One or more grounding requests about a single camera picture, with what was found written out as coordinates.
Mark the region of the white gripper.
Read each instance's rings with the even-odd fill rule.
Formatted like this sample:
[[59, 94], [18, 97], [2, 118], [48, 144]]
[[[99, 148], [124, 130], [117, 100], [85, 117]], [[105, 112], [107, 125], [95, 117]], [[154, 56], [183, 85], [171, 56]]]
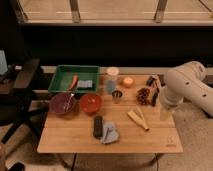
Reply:
[[171, 116], [172, 109], [175, 107], [175, 104], [170, 102], [165, 97], [160, 98], [160, 103], [161, 103], [160, 120], [165, 121]]

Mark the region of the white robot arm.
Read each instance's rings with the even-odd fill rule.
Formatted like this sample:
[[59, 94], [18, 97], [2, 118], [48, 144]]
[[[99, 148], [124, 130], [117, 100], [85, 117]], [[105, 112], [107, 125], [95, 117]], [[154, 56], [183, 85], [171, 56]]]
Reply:
[[203, 82], [205, 77], [206, 69], [198, 61], [169, 69], [164, 74], [165, 85], [159, 93], [160, 119], [167, 120], [184, 98], [213, 117], [213, 88]]

